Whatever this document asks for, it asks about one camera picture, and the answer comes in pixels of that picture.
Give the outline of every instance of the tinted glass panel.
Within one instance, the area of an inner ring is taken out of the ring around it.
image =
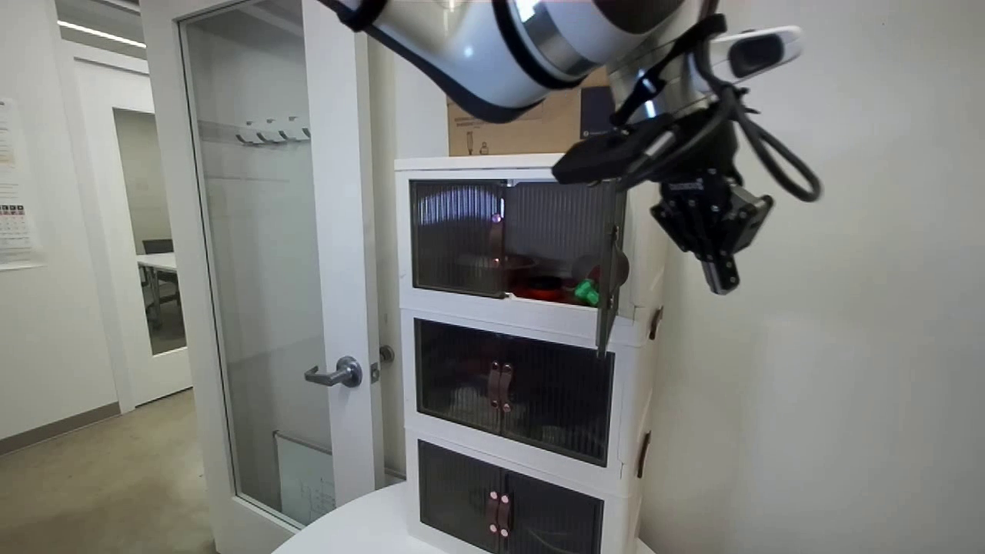
[[[498,554],[600,550],[604,501],[430,445],[420,445],[420,460],[429,528]]]
[[[411,181],[412,285],[600,304],[622,196],[556,181]]]
[[[422,525],[494,550],[498,538],[490,532],[486,498],[506,488],[506,474],[430,445],[420,445],[420,461]]]
[[[417,324],[420,412],[607,465],[612,356]]]

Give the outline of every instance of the white cabinet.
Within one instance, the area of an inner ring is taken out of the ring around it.
[[[639,543],[661,240],[650,196],[564,188],[551,164],[399,164],[406,470],[420,532],[449,547]]]

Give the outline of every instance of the cabinet door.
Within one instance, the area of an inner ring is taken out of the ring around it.
[[[512,554],[598,554],[604,536],[604,501],[524,474],[508,474]]]
[[[483,550],[502,545],[502,538],[490,532],[490,493],[506,489],[498,469],[420,445],[420,470],[422,525]]]
[[[506,295],[502,221],[508,181],[411,181],[412,286]]]
[[[502,554],[598,554],[604,501],[420,445],[422,525]]]
[[[417,321],[420,412],[607,465],[612,356]]]

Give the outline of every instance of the floor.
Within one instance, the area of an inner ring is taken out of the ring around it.
[[[0,456],[0,554],[214,554],[192,395]]]

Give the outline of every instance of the wall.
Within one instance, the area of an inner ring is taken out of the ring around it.
[[[21,109],[45,263],[0,273],[0,439],[114,405],[58,69],[57,10],[8,0],[0,97]]]
[[[669,554],[985,550],[985,4],[740,6],[735,29],[807,29],[758,105],[828,196],[779,193],[731,298],[677,265],[645,536]]]
[[[161,145],[153,115],[117,112],[120,156],[128,177],[128,203],[134,240],[169,240],[169,215],[161,172]]]

